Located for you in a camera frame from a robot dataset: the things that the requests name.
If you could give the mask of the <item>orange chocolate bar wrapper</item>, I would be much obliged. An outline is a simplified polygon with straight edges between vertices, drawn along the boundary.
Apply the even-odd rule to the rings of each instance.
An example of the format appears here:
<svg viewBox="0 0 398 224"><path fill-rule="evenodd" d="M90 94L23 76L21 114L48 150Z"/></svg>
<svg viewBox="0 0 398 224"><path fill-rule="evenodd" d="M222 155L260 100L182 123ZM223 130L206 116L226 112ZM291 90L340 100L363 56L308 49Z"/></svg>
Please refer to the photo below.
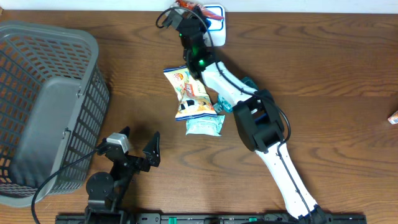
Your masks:
<svg viewBox="0 0 398 224"><path fill-rule="evenodd" d="M214 19L217 21L222 21L224 19L223 16L215 14L214 12L208 10L205 6L202 6L199 3L195 3L195 2L191 2L191 1L187 1L187 0L176 0L175 2L178 4L178 6L184 7L184 8L190 9L190 10L194 10L195 7L198 7L200 9L201 13L206 18Z"/></svg>

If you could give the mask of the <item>large snack bag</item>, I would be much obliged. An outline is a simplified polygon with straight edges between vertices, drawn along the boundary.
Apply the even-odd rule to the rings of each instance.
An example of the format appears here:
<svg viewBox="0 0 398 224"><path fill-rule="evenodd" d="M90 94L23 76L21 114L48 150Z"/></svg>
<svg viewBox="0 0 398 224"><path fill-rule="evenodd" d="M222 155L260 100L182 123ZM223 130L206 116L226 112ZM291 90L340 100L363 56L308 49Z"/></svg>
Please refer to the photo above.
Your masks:
<svg viewBox="0 0 398 224"><path fill-rule="evenodd" d="M186 66L166 68L163 72L177 94L176 121L205 116L217 117L204 84L194 79Z"/></svg>

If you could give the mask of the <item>green wet wipes pack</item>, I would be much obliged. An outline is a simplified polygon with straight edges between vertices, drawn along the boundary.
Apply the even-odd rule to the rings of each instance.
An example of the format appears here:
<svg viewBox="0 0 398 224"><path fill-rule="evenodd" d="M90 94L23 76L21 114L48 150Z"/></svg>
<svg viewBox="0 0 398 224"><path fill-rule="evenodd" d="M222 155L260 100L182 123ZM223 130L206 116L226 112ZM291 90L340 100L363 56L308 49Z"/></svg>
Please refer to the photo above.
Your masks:
<svg viewBox="0 0 398 224"><path fill-rule="evenodd" d="M189 119L186 122L186 134L205 134L220 137L224 119L225 115Z"/></svg>

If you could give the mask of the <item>teal mouthwash bottle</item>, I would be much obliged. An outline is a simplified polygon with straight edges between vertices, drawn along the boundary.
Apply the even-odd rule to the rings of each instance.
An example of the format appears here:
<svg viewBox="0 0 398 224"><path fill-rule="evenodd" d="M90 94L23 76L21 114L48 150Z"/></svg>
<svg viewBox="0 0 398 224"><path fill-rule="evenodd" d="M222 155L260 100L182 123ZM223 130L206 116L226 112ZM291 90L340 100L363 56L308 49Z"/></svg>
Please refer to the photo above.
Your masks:
<svg viewBox="0 0 398 224"><path fill-rule="evenodd" d="M249 77L244 77L241 79L241 81L251 87L254 88L256 90L258 90L258 86L254 83L254 80L249 78ZM221 113L221 112L226 112L226 113L232 113L233 112L233 107L221 96L218 95L217 96L217 102L213 105L215 111L217 113Z"/></svg>

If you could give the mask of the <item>small orange box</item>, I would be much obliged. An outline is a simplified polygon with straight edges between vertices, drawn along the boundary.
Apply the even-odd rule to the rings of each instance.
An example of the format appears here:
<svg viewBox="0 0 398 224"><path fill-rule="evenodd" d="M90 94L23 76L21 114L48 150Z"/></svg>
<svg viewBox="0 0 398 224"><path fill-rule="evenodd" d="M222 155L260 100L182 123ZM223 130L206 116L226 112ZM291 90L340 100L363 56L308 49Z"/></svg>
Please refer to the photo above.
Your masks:
<svg viewBox="0 0 398 224"><path fill-rule="evenodd" d="M390 117L388 117L388 122L391 124L398 124L398 111L393 113Z"/></svg>

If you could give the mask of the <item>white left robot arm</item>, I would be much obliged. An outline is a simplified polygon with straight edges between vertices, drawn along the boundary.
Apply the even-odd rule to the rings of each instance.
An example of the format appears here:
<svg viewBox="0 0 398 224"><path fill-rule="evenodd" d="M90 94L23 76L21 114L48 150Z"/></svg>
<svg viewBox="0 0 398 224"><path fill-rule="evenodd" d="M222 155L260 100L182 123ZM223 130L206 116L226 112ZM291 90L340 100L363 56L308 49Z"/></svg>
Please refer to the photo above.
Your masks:
<svg viewBox="0 0 398 224"><path fill-rule="evenodd" d="M84 223L134 223L134 216L122 210L121 204L135 174L149 172L160 164L160 133L156 132L143 149L144 157L129 154L130 127L113 133L97 146L98 155L104 155L113 166L110 172L97 172L86 183L88 206Z"/></svg>

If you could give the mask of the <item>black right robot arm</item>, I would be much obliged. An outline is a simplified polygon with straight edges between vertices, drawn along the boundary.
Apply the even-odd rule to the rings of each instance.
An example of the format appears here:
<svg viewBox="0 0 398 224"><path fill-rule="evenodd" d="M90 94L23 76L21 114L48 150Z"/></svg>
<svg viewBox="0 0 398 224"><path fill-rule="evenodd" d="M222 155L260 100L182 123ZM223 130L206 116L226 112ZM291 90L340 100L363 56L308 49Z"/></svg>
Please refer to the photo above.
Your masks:
<svg viewBox="0 0 398 224"><path fill-rule="evenodd" d="M218 59L200 7L171 7L168 18L184 47L183 57L193 78L221 95L232 107L239 137L269 169L295 223L330 223L310 195L287 150L289 120L267 90L256 90L237 79Z"/></svg>

